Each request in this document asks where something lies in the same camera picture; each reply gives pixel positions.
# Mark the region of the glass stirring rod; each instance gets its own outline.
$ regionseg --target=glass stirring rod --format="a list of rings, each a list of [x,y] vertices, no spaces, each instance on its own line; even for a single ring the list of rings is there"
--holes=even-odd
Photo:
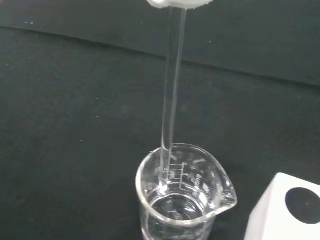
[[[185,37],[187,10],[170,7],[169,44],[164,82],[164,103],[162,114],[162,137],[160,149],[159,190],[165,191],[169,179],[171,149],[174,138],[175,118],[178,101],[178,83]]]

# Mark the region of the black fabric background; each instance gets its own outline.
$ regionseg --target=black fabric background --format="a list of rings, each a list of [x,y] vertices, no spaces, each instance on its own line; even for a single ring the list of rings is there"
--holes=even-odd
[[[2,0],[0,26],[164,56],[167,13],[145,0]],[[191,62],[319,85],[319,53],[320,0],[214,0],[187,13]]]
[[[141,239],[135,174],[160,145],[165,60],[20,30],[0,44],[0,239]],[[175,142],[211,152],[239,199],[210,240],[243,239],[276,173],[320,184],[319,107],[316,87],[182,65]]]
[[[319,11],[187,13],[174,141],[212,153],[239,199],[210,240],[244,238],[276,173],[320,184]],[[142,239],[135,174],[160,146],[167,18],[143,0],[0,1],[1,240]]]

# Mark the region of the white cap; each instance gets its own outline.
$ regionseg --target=white cap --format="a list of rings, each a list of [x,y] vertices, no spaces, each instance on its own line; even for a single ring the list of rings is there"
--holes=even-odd
[[[181,9],[196,9],[207,5],[213,0],[147,0],[148,3],[158,9],[175,7]]]

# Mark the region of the beaker rim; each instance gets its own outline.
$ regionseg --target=beaker rim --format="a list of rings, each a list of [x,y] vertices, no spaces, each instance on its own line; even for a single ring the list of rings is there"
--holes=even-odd
[[[216,158],[214,156],[212,156],[208,151],[204,150],[201,147],[198,147],[196,145],[192,145],[192,144],[186,144],[186,143],[174,143],[172,144],[173,147],[191,147],[191,148],[196,148],[197,150],[203,151],[206,155],[210,156],[210,158],[212,158],[213,161],[216,162],[216,164],[220,165],[219,162],[216,160]],[[138,198],[140,200],[140,203],[142,204],[142,206],[145,208],[146,211],[148,211],[153,217],[157,218],[158,220],[165,222],[168,225],[174,225],[174,226],[178,226],[178,227],[192,227],[192,226],[196,226],[198,224],[202,224],[204,222],[207,222],[211,219],[213,219],[217,214],[217,211],[212,211],[207,213],[206,215],[197,217],[195,219],[192,220],[175,220],[169,217],[166,217],[164,215],[162,215],[161,213],[157,212],[148,202],[148,200],[146,199],[144,193],[143,193],[143,189],[142,189],[142,185],[141,185],[141,175],[142,172],[146,166],[146,163],[148,162],[148,160],[150,159],[150,157],[156,153],[157,151],[159,151],[160,148],[155,149],[154,151],[150,152],[141,162],[138,171],[136,173],[136,177],[135,177],[135,188],[136,188],[136,192],[138,195]]]

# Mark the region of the white object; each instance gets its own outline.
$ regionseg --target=white object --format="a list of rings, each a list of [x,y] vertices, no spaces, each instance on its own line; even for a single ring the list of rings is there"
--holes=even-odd
[[[319,239],[320,223],[306,224],[296,219],[286,205],[287,193],[296,188],[312,191],[320,198],[320,186],[278,173],[253,209],[245,240]]]
[[[147,0],[148,3],[158,9],[175,7],[181,9],[196,9],[207,5],[213,0]]]

